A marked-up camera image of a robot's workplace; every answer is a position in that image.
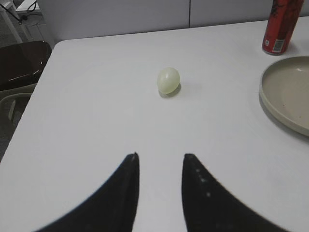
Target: red can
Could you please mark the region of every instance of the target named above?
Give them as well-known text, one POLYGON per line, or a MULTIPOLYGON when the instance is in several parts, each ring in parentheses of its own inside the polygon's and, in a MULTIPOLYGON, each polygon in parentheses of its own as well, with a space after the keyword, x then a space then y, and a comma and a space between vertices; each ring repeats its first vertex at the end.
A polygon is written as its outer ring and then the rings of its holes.
POLYGON ((304 0, 274 0, 262 49, 272 55, 283 54, 291 40, 304 0))

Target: beige plate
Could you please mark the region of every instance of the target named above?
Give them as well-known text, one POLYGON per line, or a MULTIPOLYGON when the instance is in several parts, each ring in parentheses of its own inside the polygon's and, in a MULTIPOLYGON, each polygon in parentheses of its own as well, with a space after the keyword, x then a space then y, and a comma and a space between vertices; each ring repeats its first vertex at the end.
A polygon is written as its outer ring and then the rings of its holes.
POLYGON ((309 57, 293 57, 269 66, 260 96, 269 112, 287 127, 309 136, 309 57))

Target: white egg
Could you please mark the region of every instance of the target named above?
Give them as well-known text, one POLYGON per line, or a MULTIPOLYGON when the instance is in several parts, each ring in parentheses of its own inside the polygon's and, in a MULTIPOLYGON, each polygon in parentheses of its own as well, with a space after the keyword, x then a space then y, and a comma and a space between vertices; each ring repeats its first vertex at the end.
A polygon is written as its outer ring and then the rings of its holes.
POLYGON ((180 83, 180 76, 174 68, 164 68, 158 76, 157 85, 159 91, 164 94, 169 94, 177 89, 180 83))

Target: white table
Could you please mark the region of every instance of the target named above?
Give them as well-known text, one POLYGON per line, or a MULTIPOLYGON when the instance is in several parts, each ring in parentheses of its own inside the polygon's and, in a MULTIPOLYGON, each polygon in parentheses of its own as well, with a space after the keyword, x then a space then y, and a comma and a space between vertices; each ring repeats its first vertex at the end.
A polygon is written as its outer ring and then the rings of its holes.
POLYGON ((307 232, 309 139, 271 121, 258 90, 272 62, 308 55, 308 23, 281 57, 261 50, 265 21, 59 43, 0 164, 0 231, 52 222, 136 151, 134 232, 186 231, 186 152, 257 213, 307 232), (182 84, 169 99, 156 87, 166 66, 182 84))

